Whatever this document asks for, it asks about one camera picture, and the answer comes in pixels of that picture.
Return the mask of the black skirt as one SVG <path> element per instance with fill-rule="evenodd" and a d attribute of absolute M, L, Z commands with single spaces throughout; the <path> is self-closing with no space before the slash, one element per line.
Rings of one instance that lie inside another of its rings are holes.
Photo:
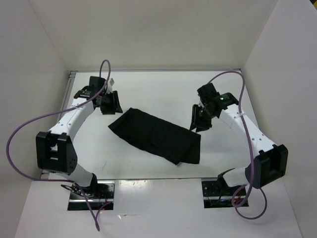
<path fill-rule="evenodd" d="M 130 108 L 108 127 L 130 145 L 175 165 L 200 163 L 199 134 L 139 109 Z"/>

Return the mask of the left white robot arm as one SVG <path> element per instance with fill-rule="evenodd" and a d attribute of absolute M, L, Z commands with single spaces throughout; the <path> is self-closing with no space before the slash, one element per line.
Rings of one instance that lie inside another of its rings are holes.
<path fill-rule="evenodd" d="M 84 169 L 78 162 L 73 141 L 85 120 L 100 108 L 103 115 L 122 113 L 117 91 L 102 93 L 96 99 L 88 101 L 90 91 L 80 90 L 74 97 L 69 109 L 55 126 L 47 132 L 39 132 L 36 136 L 37 163 L 40 169 L 58 174 L 65 180 L 72 181 L 81 187 L 87 198 L 95 197 L 101 187 L 97 176 Z"/>

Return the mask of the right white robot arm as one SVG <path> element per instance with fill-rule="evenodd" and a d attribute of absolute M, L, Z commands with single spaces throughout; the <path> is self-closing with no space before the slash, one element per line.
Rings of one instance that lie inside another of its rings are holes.
<path fill-rule="evenodd" d="M 288 149 L 265 136 L 245 114 L 240 102 L 231 93 L 200 94 L 199 98 L 199 103 L 192 107 L 190 130 L 209 130 L 212 127 L 212 119 L 218 118 L 235 133 L 251 155 L 247 167 L 233 168 L 218 175 L 219 193 L 228 195 L 234 187 L 241 185 L 260 189 L 285 176 Z"/>

